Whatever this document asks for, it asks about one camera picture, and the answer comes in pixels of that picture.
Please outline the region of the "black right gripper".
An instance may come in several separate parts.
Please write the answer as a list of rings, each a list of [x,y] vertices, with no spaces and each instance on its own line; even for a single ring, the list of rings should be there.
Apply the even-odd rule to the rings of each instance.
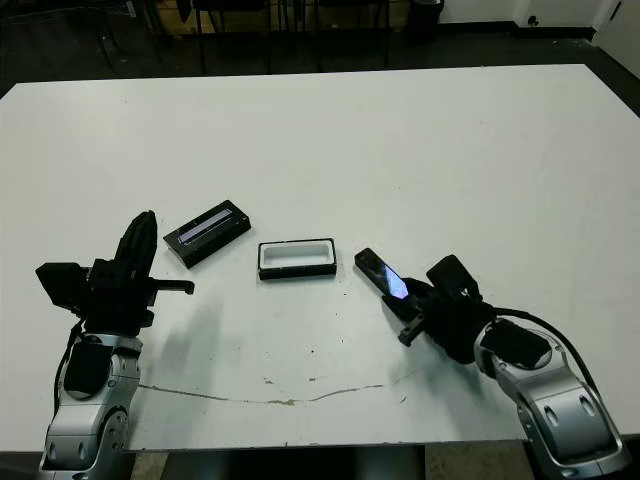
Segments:
[[[386,307],[406,323],[400,343],[409,347],[425,333],[455,362],[474,363],[474,343],[493,321],[493,307],[470,297],[452,299],[421,280],[405,277],[403,281],[409,296],[382,297]]]

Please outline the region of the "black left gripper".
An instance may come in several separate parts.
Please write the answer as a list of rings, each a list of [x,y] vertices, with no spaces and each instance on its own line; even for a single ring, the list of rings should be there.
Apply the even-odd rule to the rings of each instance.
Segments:
[[[88,276],[89,297],[83,314],[87,332],[139,334],[153,323],[150,307],[159,291],[194,293],[193,281],[150,276],[156,249],[156,216],[149,210],[132,220],[118,244],[115,260],[94,262]]]

